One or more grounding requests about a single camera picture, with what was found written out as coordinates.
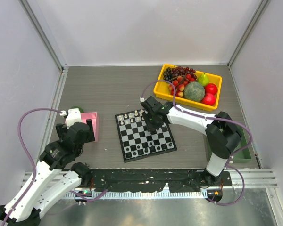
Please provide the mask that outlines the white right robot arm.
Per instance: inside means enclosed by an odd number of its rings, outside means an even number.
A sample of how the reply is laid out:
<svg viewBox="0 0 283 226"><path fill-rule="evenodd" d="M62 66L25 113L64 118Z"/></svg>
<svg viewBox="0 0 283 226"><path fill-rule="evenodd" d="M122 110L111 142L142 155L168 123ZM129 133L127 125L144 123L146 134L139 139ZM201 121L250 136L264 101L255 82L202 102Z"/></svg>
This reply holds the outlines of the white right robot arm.
<svg viewBox="0 0 283 226"><path fill-rule="evenodd" d="M231 123L231 117L220 112L217 115L204 114L186 109L173 102L161 104L154 97L140 98L144 112L142 116L147 130L156 132L163 124L181 125L205 135L212 152L204 169L203 180L214 186L221 180L230 155L239 145L243 135L236 124Z"/></svg>

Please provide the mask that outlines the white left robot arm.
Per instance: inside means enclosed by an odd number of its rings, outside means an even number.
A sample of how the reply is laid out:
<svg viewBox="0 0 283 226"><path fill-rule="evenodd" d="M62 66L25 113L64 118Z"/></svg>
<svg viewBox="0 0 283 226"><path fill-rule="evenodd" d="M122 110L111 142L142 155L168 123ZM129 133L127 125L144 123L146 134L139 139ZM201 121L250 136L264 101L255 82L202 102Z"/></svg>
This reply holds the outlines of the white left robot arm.
<svg viewBox="0 0 283 226"><path fill-rule="evenodd" d="M50 189L49 183L66 165L83 152L83 145L95 140L92 121L76 122L67 127L57 124L59 139L45 146L35 173L19 193L6 205L0 205L0 220L9 226L36 226L44 214L70 190L87 187L92 180L91 170L83 163L73 164L71 170Z"/></svg>

